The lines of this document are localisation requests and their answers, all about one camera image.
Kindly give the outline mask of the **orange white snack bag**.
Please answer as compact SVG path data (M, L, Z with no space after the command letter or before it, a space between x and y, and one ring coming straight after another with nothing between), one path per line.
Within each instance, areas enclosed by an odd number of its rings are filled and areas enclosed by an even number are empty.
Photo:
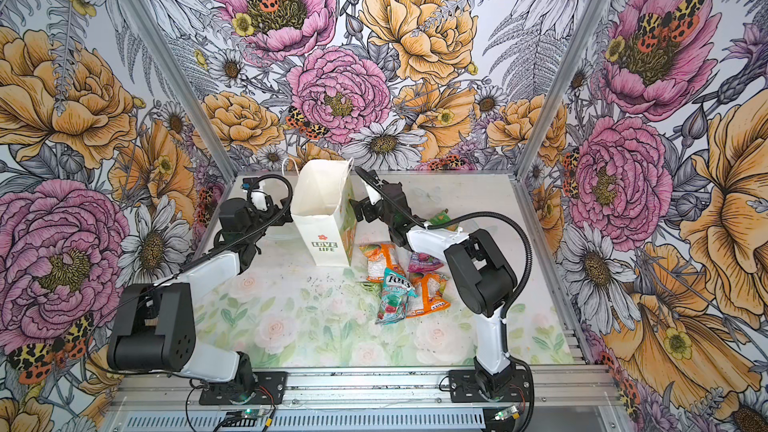
M391 242L361 244L359 249L367 260L367 281L380 283L387 269L404 274L396 246Z

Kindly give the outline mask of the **white paper bag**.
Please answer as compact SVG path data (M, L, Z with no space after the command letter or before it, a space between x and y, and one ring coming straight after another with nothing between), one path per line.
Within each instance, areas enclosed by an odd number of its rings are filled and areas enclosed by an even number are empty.
M357 219L352 160L313 159L298 174L290 213L316 265L350 265Z

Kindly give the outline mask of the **purple pink snack bag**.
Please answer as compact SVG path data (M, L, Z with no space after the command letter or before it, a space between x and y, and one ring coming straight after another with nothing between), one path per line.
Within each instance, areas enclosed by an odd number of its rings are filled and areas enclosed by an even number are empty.
M444 266L443 262L426 253L413 252L408 263L409 274L425 274L438 271Z

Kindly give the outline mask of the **teal candy bag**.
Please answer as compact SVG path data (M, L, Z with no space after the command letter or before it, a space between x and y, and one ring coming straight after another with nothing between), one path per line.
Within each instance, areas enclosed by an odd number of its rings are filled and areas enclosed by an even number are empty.
M381 282L376 323L385 325L404 320L407 315L408 300L415 296L414 286L409 279L400 272L387 268Z

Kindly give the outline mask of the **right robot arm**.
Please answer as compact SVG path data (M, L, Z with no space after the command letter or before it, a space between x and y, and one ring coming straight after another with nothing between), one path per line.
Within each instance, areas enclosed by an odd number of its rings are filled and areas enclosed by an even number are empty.
M367 193L365 199L350 201L356 219L386 224L396 246L427 254L448 266L460 299L476 318L474 370L479 391L488 400L501 398L523 365L509 350L507 314L531 276L533 256L527 233L515 220L491 211L432 224L412 213L401 183L388 182L361 167L355 171ZM524 249L521 275L515 273L488 230L466 233L450 229L478 218L498 220L518 234Z

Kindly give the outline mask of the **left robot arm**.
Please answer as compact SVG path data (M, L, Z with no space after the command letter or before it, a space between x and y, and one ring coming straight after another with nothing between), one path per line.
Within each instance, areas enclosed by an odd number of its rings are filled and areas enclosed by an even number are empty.
M220 205L220 229L207 253L177 274L123 291L107 348L111 370L197 380L204 391L202 403L277 403L277 381L259 378L246 353L198 340L194 317L196 304L206 295L247 271L269 228L290 222L292 198L274 200L265 190L272 180L287 181L278 174L247 177L246 195Z

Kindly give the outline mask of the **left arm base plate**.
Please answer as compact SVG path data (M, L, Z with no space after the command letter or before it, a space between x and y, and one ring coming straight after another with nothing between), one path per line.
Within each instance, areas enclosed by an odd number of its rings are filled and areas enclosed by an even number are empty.
M280 405L286 391L288 373L252 372L224 383L210 383L200 394L203 406Z

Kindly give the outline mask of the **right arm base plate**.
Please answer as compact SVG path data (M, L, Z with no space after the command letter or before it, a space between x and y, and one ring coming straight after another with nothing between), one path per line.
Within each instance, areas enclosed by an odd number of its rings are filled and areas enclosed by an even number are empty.
M531 401L532 373L520 364L511 364L497 374L482 367L448 372L448 392L453 403Z

